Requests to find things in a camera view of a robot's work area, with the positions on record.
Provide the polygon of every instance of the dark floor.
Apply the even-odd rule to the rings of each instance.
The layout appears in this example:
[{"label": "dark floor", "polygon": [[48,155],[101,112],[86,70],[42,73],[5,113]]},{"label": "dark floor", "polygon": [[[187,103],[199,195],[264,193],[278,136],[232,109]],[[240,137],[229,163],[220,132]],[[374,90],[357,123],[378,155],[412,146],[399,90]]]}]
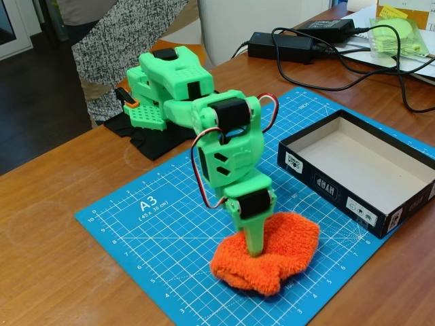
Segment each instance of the dark floor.
[{"label": "dark floor", "polygon": [[69,44],[33,45],[0,61],[0,175],[90,130]]}]

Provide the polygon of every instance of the black box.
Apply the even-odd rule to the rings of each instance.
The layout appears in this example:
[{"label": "black box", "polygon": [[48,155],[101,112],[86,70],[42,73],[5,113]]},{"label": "black box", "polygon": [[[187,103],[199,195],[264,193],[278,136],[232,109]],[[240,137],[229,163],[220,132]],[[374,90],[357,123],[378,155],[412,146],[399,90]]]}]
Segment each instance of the black box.
[{"label": "black box", "polygon": [[349,30],[354,28],[352,19],[310,20],[298,31],[328,43],[342,43],[352,36]]},{"label": "black box", "polygon": [[435,197],[435,160],[345,110],[282,140],[278,165],[379,238]]},{"label": "black box", "polygon": [[[310,63],[313,56],[314,41],[310,37],[296,37],[285,34],[276,34],[275,40],[279,46],[279,59]],[[276,59],[277,50],[270,33],[255,32],[247,45],[247,55],[254,58]]]}]

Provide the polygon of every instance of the plastic bag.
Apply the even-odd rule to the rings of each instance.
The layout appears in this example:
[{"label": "plastic bag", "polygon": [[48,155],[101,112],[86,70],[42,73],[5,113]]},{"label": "plastic bag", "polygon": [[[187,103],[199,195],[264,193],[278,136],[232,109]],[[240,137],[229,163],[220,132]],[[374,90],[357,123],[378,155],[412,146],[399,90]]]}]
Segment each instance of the plastic bag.
[{"label": "plastic bag", "polygon": [[[370,26],[389,25],[395,28],[400,36],[400,54],[404,56],[427,56],[429,50],[424,44],[420,35],[417,22],[404,18],[382,17],[371,18]],[[394,32],[387,27],[372,29],[368,33],[370,43],[370,53],[372,57],[386,57],[397,55],[397,37]]]}]

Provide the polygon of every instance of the yellow sticky note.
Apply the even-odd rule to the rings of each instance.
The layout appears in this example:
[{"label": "yellow sticky note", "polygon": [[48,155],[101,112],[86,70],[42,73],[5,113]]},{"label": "yellow sticky note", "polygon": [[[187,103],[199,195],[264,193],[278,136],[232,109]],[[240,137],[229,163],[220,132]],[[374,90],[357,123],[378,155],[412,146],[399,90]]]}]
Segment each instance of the yellow sticky note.
[{"label": "yellow sticky note", "polygon": [[379,17],[384,18],[407,18],[408,15],[390,5],[385,4],[379,13]]}]

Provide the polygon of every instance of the person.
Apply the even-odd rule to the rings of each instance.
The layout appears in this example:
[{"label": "person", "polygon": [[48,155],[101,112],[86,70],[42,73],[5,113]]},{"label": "person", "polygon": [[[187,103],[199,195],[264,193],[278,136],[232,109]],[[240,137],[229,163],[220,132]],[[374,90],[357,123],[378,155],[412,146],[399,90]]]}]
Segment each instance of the person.
[{"label": "person", "polygon": [[114,89],[125,85],[126,70],[139,55],[152,50],[169,27],[198,18],[196,0],[58,0],[58,6],[92,126],[122,112]]}]

